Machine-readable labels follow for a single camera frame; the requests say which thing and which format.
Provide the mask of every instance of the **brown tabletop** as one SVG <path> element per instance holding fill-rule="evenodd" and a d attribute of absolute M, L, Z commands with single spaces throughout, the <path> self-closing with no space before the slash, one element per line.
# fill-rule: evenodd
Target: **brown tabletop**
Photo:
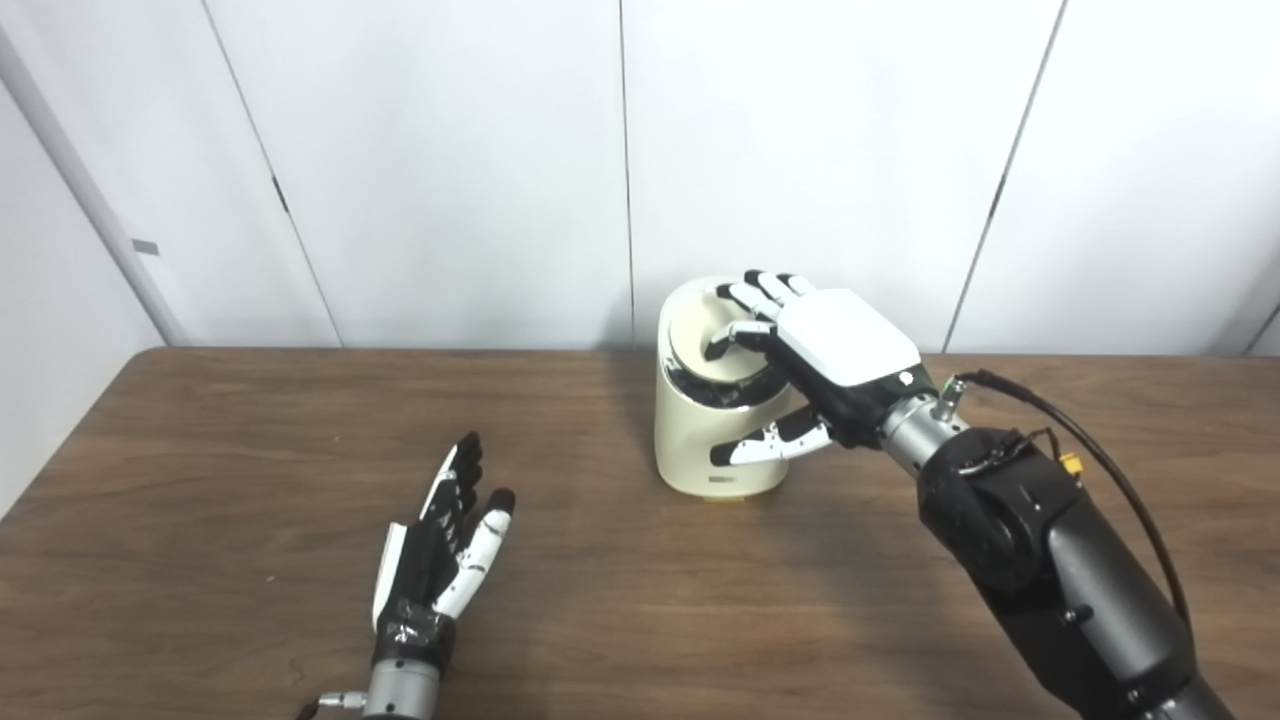
<path fill-rule="evenodd" d="M 1074 414 L 1160 523 L 1206 676 L 1242 719 L 1280 715 L 1280 361 L 928 364 Z M 468 429 L 484 483 L 520 502 L 460 623 L 444 720 L 1074 716 L 892 461 L 828 448 L 746 502 L 681 496 L 653 466 L 653 382 L 648 354 L 138 356 L 0 523 L 0 716 L 287 720 L 364 689 L 387 523 Z M 980 391 L 961 414 L 1043 424 Z"/>

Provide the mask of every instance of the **black robotic forearm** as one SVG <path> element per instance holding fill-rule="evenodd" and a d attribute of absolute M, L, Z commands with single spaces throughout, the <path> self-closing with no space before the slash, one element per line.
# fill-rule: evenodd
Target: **black robotic forearm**
<path fill-rule="evenodd" d="M 1230 720 L 1190 632 L 1079 479 L 1016 430 L 905 398 L 881 446 L 916 478 L 920 519 L 955 555 L 1055 697 L 1085 720 Z"/>

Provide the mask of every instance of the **white appliance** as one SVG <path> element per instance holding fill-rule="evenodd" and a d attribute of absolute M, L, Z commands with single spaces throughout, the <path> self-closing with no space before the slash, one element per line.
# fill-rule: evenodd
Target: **white appliance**
<path fill-rule="evenodd" d="M 764 356 L 731 347 L 716 361 L 703 348 L 716 331 L 750 315 L 716 288 L 735 278 L 710 277 L 676 288 L 658 316 L 658 388 L 654 451 L 671 487 L 703 497 L 742 497 L 776 487 L 787 461 L 733 468 L 710 464 L 714 445 L 739 439 L 785 415 L 794 391 Z"/>

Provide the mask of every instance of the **electrical wire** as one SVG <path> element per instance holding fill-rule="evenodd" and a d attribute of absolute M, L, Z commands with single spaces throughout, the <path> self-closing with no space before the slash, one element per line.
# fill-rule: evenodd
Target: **electrical wire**
<path fill-rule="evenodd" d="M 1125 500 L 1129 501 L 1129 506 L 1133 507 L 1134 515 L 1138 516 L 1138 521 L 1142 524 L 1142 529 L 1147 533 L 1147 539 L 1151 542 L 1152 550 L 1156 551 L 1156 561 L 1160 562 L 1160 569 L 1165 573 L 1165 583 L 1169 585 L 1169 597 L 1174 603 L 1174 610 L 1178 612 L 1179 618 L 1181 618 L 1183 623 L 1187 625 L 1187 634 L 1189 638 L 1192 638 L 1192 643 L 1194 647 L 1194 634 L 1192 633 L 1192 615 L 1190 610 L 1187 606 L 1187 594 L 1183 593 L 1183 583 L 1181 580 L 1178 579 L 1178 569 L 1174 568 L 1174 560 L 1169 555 L 1169 548 L 1165 546 L 1165 539 L 1160 536 L 1160 529 L 1156 527 L 1156 520 L 1151 516 L 1151 511 L 1147 510 L 1147 506 L 1146 503 L 1143 503 L 1142 497 L 1138 495 L 1138 491 L 1134 489 L 1133 484 L 1129 482 L 1129 478 L 1124 474 L 1124 470 L 1121 470 L 1120 466 L 1116 465 L 1115 460 L 1112 460 L 1111 456 L 1107 455 L 1105 450 L 1102 450 L 1102 446 L 1098 445 L 1098 442 L 1094 441 L 1093 437 L 1089 436 L 1089 433 L 1084 432 L 1084 428 L 1082 428 L 1079 424 L 1075 423 L 1075 420 L 1068 416 L 1066 413 L 1062 413 L 1061 410 L 1055 407 L 1050 401 L 1036 395 L 1030 388 L 1018 384 L 1014 380 L 1010 380 L 1009 378 L 997 375 L 991 370 L 982 370 L 982 369 L 979 369 L 977 373 L 961 373 L 956 375 L 956 379 L 979 384 L 982 387 L 1007 395 L 1009 397 L 1025 402 L 1027 405 L 1030 405 L 1037 410 L 1039 410 L 1041 413 L 1048 415 L 1059 425 L 1062 425 L 1062 428 L 1066 432 L 1071 433 L 1071 437 L 1079 441 L 1079 443 L 1084 446 L 1087 451 L 1089 451 L 1089 455 L 1092 455 L 1093 459 L 1098 461 L 1098 465 L 1101 465 L 1102 469 L 1106 470 L 1108 475 L 1111 475 L 1111 479 L 1115 480 L 1116 487 L 1120 488 L 1120 493 L 1124 495 Z M 1057 445 L 1056 439 L 1057 438 L 1052 437 L 1050 438 L 1052 445 Z"/>

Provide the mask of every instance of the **white wall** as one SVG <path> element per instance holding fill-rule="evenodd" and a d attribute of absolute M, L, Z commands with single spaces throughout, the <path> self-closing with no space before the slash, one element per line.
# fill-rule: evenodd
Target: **white wall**
<path fill-rule="evenodd" d="M 948 350 L 1243 352 L 1280 301 L 1277 32 L 1073 0 Z"/>
<path fill-rule="evenodd" d="M 136 352 L 160 343 L 0 85 L 0 514 Z"/>
<path fill-rule="evenodd" d="M 1059 8 L 0 0 L 0 77 L 179 342 L 648 346 L 759 266 L 924 350 L 1243 351 L 1280 9 L 1071 3 L 979 252 Z"/>
<path fill-rule="evenodd" d="M 209 6 L 347 345 L 631 345 L 617 4 Z"/>
<path fill-rule="evenodd" d="M 60 126 L 41 135 L 69 143 L 59 165 L 114 214 L 95 223 L 160 247 L 129 265 L 180 341 L 337 345 L 198 1 L 0 0 L 0 32 L 22 65 L 0 70 L 29 73 Z"/>
<path fill-rule="evenodd" d="M 623 0 L 636 332 L 700 274 L 854 287 L 942 347 L 1056 0 Z"/>

